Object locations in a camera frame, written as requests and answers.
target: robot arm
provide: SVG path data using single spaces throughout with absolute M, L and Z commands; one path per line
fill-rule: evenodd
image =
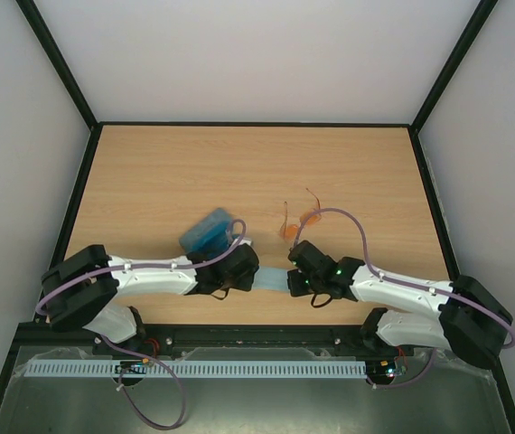
M 440 289 L 468 298 L 511 324 L 510 313 L 474 278 L 460 276 L 456 281 L 431 281 L 380 269 L 375 269 L 379 274 L 375 276 L 364 261 L 346 257 L 335 262 L 309 241 L 300 242 L 288 258 L 296 266 L 287 273 L 293 297 L 325 294 L 329 300 L 371 301 L 407 312 L 374 309 L 361 330 L 368 347 L 434 346 L 451 349 L 467 363 L 483 369 L 497 363 L 507 331 L 478 310 L 436 293 Z M 416 284 L 430 291 L 391 280 Z
M 174 259 L 134 260 L 110 257 L 102 245 L 88 246 L 42 276 L 45 296 L 86 273 L 110 269 L 95 278 L 83 279 L 47 302 L 51 329 L 58 332 L 86 328 L 106 335 L 111 342 L 126 341 L 140 332 L 136 309 L 122 307 L 116 298 L 145 294 L 211 295 L 231 288 L 250 291 L 259 268 L 258 256 L 242 243 L 227 257 L 200 268 L 203 262 L 192 253 Z

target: white cable tray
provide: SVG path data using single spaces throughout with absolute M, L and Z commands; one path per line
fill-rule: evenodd
M 25 377 L 98 378 L 117 376 L 121 371 L 119 360 L 32 360 L 24 372 Z M 364 362 L 200 362 L 164 361 L 180 378 L 366 378 Z M 159 365 L 135 367 L 124 377 L 170 378 Z

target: black corner post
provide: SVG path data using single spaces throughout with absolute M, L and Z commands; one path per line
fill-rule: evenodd
M 97 126 L 97 119 L 80 91 L 79 85 L 75 81 L 64 57 L 62 57 L 61 51 L 52 38 L 49 27 L 47 27 L 47 24 L 42 19 L 36 4 L 33 0 L 16 0 L 16 3 L 21 8 L 21 11 L 23 11 L 24 17 L 29 22 L 29 25 L 33 29 L 44 51 L 47 53 L 47 56 L 49 56 L 52 66 L 59 74 L 59 77 L 61 77 L 62 83 L 65 85 L 70 97 L 77 106 L 80 115 L 85 120 L 87 127 L 93 129 Z
M 89 172 L 91 165 L 93 164 L 93 158 L 97 152 L 98 140 L 101 137 L 101 131 L 103 130 L 102 124 L 97 124 L 92 130 L 89 136 L 89 142 L 85 149 L 85 154 L 80 163 L 79 173 L 77 174 L 77 180 L 73 186 L 73 192 L 70 195 L 69 205 L 65 212 L 65 219 L 61 226 L 61 232 L 59 232 L 59 238 L 55 245 L 55 250 L 52 254 L 50 269 L 65 259 L 67 248 L 69 246 L 70 236 L 73 232 L 73 226 L 77 219 L 77 213 L 79 212 L 80 200 L 83 198 L 83 192 L 85 191 L 85 185 L 89 179 Z
M 448 83 L 454 76 L 454 73 L 458 69 L 461 61 L 463 61 L 464 56 L 468 53 L 471 45 L 473 45 L 476 36 L 484 26 L 484 23 L 486 23 L 492 9 L 494 9 L 494 6 L 497 3 L 498 0 L 481 0 L 481 2 L 476 6 L 473 16 L 464 28 L 463 34 L 460 35 L 458 42 L 446 60 L 445 66 L 440 71 L 440 74 L 438 74 L 435 84 L 432 86 L 430 92 L 428 92 L 428 96 L 418 111 L 414 122 L 412 122 L 412 129 L 417 133 L 420 132 L 426 123 L 430 113 L 434 110 L 435 105 L 445 91 L 446 86 L 448 86 Z

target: blue plastic container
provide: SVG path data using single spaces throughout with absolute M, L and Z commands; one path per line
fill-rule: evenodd
M 207 259 L 215 258 L 228 249 L 229 243 L 225 230 L 232 220 L 227 211 L 217 208 L 182 235 L 179 244 L 185 253 L 198 251 Z

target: orange object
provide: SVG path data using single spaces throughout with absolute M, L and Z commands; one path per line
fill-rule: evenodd
M 304 212 L 300 216 L 300 223 L 304 223 L 305 219 L 308 217 L 308 215 L 310 215 L 312 213 L 312 211 L 318 211 L 321 209 L 320 199 L 318 199 L 318 196 L 316 196 L 314 193 L 312 193 L 309 188 L 306 188 L 306 190 L 308 191 L 309 194 L 311 194 L 313 197 L 315 197 L 316 204 L 313 208 L 309 208 L 308 211 Z M 297 224 L 290 224 L 288 226 L 288 224 L 287 224 L 287 202 L 284 202 L 284 207 L 285 207 L 284 222 L 282 223 L 282 227 L 279 228 L 278 234 L 279 234 L 280 238 L 282 238 L 284 241 L 293 241 L 293 240 L 295 240 L 295 236 L 297 235 L 297 231 L 298 231 L 298 229 L 300 229 L 300 227 Z M 315 216 L 308 219 L 307 222 L 305 223 L 305 225 L 312 226 L 314 223 L 319 222 L 321 219 L 322 219 L 322 215 L 316 214 Z
M 279 228 L 279 236 L 284 239 L 284 241 L 293 241 L 295 240 L 299 226 L 297 224 L 287 225 L 287 202 L 284 202 L 284 207 L 284 222 L 282 223 L 282 227 Z

